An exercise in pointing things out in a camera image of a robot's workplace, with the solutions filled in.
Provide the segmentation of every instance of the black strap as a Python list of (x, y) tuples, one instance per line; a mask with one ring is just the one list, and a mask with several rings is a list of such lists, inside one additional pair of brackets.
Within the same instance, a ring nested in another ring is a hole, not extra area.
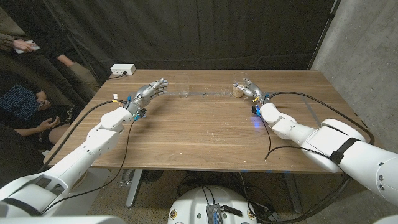
[(356, 141), (359, 141), (356, 138), (349, 138), (346, 142), (344, 142), (343, 145), (340, 146), (337, 150), (335, 150), (331, 155), (330, 159), (337, 163), (340, 164), (341, 160), (344, 157), (344, 152), (347, 151), (349, 147), (351, 147)]
[(20, 208), (31, 216), (40, 216), (40, 212), (37, 211), (36, 208), (26, 204), (25, 202), (21, 202), (20, 200), (14, 198), (5, 198), (3, 202), (6, 202), (7, 204), (15, 206), (17, 208)]

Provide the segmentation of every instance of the hand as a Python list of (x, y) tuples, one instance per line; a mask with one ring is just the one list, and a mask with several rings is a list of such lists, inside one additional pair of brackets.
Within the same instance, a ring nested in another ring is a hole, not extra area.
[(251, 82), (250, 79), (248, 78), (244, 79), (244, 84), (245, 85), (238, 85), (234, 83), (233, 86), (235, 86), (239, 90), (242, 90), (246, 96), (253, 96), (255, 98), (259, 98), (259, 101), (261, 103), (263, 104), (265, 103), (266, 97), (264, 96), (264, 93), (260, 90), (260, 88), (256, 84)]
[(145, 107), (150, 103), (150, 100), (161, 94), (167, 93), (167, 85), (169, 83), (166, 79), (161, 78), (159, 81), (154, 81), (151, 84), (144, 85), (141, 87), (134, 99), (140, 101), (141, 108)]
[(46, 110), (46, 109), (49, 109), (51, 107), (51, 103), (48, 100), (45, 100), (45, 99), (42, 99), (42, 98), (38, 98), (36, 101), (41, 104), (41, 106), (39, 106), (37, 108), (37, 110), (39, 110), (39, 111), (40, 110)]
[(60, 123), (60, 118), (59, 118), (58, 116), (55, 118), (55, 121), (51, 122), (52, 120), (53, 120), (52, 118), (46, 119), (45, 121), (43, 121), (43, 122), (37, 127), (37, 129), (38, 129), (39, 131), (45, 131), (45, 130), (47, 130), (47, 129), (54, 128), (56, 125), (58, 125), (58, 124)]
[(24, 40), (14, 40), (12, 44), (16, 49), (23, 50), (24, 52), (33, 52), (35, 49), (33, 46), (36, 46), (35, 43), (27, 43)]

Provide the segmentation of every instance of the blue light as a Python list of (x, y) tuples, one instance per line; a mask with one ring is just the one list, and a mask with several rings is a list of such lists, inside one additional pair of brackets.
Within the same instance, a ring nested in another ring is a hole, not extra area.
[(251, 117), (251, 122), (253, 123), (254, 127), (260, 128), (262, 126), (261, 118), (258, 116)]

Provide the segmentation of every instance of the black backdrop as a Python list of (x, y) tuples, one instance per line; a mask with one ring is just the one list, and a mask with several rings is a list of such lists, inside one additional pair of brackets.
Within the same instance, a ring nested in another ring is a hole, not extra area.
[(47, 2), (104, 82), (114, 63), (305, 70), (334, 0)]

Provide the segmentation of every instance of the electrical outlet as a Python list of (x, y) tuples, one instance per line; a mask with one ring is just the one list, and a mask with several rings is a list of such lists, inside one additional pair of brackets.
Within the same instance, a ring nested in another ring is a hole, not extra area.
[(132, 75), (136, 71), (134, 64), (114, 64), (111, 68), (113, 75), (122, 75), (127, 72), (127, 75)]

